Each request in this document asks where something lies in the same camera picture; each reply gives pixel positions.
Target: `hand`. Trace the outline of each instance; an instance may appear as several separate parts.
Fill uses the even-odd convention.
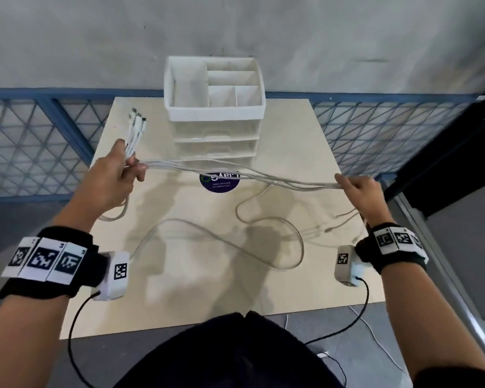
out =
[[[335,174],[334,178],[371,228],[385,222],[394,222],[379,182],[367,176],[345,177]]]
[[[133,191],[135,178],[142,182],[147,170],[135,155],[125,160],[124,150],[124,140],[118,139],[108,155],[95,162],[55,225],[89,232],[99,216],[123,203]]]

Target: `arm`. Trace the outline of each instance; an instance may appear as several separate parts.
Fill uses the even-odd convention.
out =
[[[371,228],[394,222],[378,182],[340,174],[336,181]],[[390,264],[381,278],[388,316],[412,378],[430,367],[485,370],[485,354],[422,267]]]
[[[100,215],[126,199],[135,178],[144,180],[146,168],[134,156],[125,161],[124,141],[117,140],[86,174],[54,225],[90,232]],[[0,305],[0,387],[47,384],[68,301],[66,295],[49,300],[17,295],[4,299]]]

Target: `purple sticker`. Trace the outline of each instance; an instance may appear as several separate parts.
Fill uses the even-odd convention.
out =
[[[225,193],[230,192],[239,184],[239,179],[224,179],[219,178],[221,177],[237,177],[239,178],[238,174],[232,173],[209,173],[208,175],[200,175],[200,182],[201,185],[208,189],[210,192],[215,193]]]

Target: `wristband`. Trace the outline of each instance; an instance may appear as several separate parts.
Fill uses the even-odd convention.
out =
[[[34,299],[74,297],[81,286],[97,287],[108,268],[93,237],[74,228],[44,228],[24,238],[2,276],[10,277],[0,299],[21,295]]]
[[[398,262],[420,265],[426,270],[428,256],[418,237],[396,223],[383,223],[371,229],[370,235],[356,245],[356,254],[371,263],[381,274],[384,267]]]

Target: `black cable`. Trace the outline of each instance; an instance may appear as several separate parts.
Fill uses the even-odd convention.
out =
[[[309,340],[307,342],[305,342],[304,344],[305,345],[310,345],[311,343],[314,343],[314,342],[317,342],[319,340],[322,340],[322,339],[327,339],[327,338],[330,338],[332,336],[336,336],[337,334],[340,334],[342,332],[345,332],[346,330],[348,330],[351,326],[353,326],[355,323],[357,323],[359,321],[359,319],[361,318],[361,316],[363,315],[363,313],[365,312],[365,309],[367,308],[367,305],[368,305],[368,298],[370,297],[370,289],[368,288],[368,284],[367,282],[365,282],[364,279],[362,278],[358,278],[356,276],[356,279],[357,280],[361,280],[361,282],[363,282],[367,288],[367,299],[365,300],[365,304],[363,305],[363,308],[361,309],[361,312],[359,312],[359,315],[357,316],[357,318],[352,322],[350,323],[348,326],[346,326],[345,328],[343,328],[342,330],[339,330],[339,331],[336,331],[332,334],[329,334],[329,335],[325,335],[325,336],[322,336],[320,338],[316,338],[316,339],[312,339],[312,340]]]
[[[86,385],[88,388],[95,388],[93,385],[91,385],[83,376],[83,374],[81,373],[81,371],[79,370],[78,368],[78,365],[75,363],[75,360],[74,360],[74,354],[72,353],[72,331],[74,330],[74,326],[75,326],[75,322],[78,320],[78,316],[79,316],[79,313],[81,312],[81,310],[83,310],[84,306],[86,305],[86,303],[91,300],[93,297],[96,297],[97,295],[99,295],[101,292],[98,291],[97,293],[95,294],[91,294],[90,297],[88,297],[86,299],[86,301],[83,302],[83,304],[79,307],[79,310],[78,312],[75,314],[75,317],[74,317],[74,321],[72,321],[72,325],[70,326],[70,332],[68,333],[68,357],[70,358],[70,362],[72,364],[72,366],[74,367],[74,370],[75,372],[77,373],[78,375],[78,378],[81,380],[81,382]]]
[[[325,355],[327,355],[327,357],[329,357],[330,359],[332,359],[334,362],[336,362],[338,364],[338,366],[340,367],[340,370],[341,372],[343,373],[343,377],[345,378],[345,382],[343,383],[343,386],[346,387],[347,386],[347,375],[345,374],[345,372],[343,371],[343,368],[341,367],[340,363],[338,362],[338,360],[336,358],[332,358],[326,351],[323,352]]]

